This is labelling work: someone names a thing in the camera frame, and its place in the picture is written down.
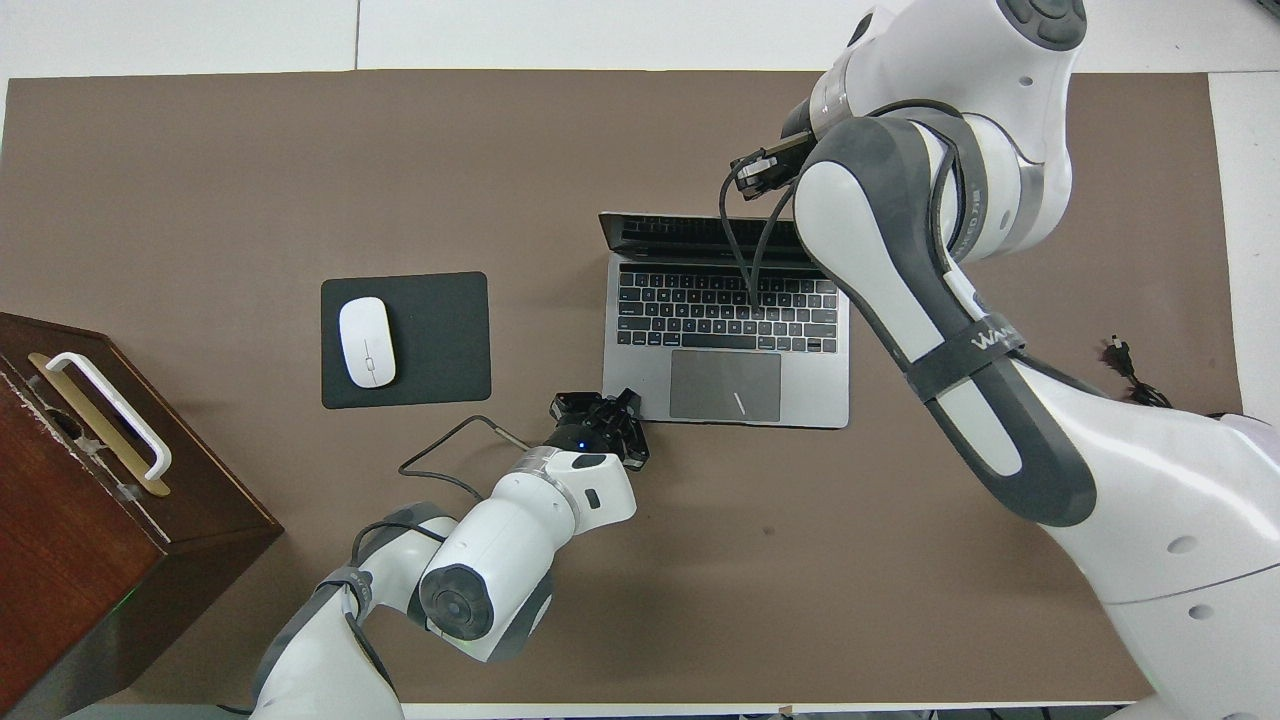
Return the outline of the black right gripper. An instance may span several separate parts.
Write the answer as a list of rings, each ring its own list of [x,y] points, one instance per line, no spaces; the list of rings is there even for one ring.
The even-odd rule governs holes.
[[[733,173],[736,190],[744,199],[758,199],[791,182],[820,140],[814,131],[812,101],[801,100],[783,122],[781,149],[760,149]]]

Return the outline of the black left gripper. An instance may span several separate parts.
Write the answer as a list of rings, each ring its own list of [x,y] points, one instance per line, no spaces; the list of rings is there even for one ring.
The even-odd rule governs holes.
[[[641,397],[625,388],[613,400],[598,392],[556,393],[549,413],[556,419],[553,447],[580,454],[612,454],[625,468],[640,471],[652,454],[639,409]]]

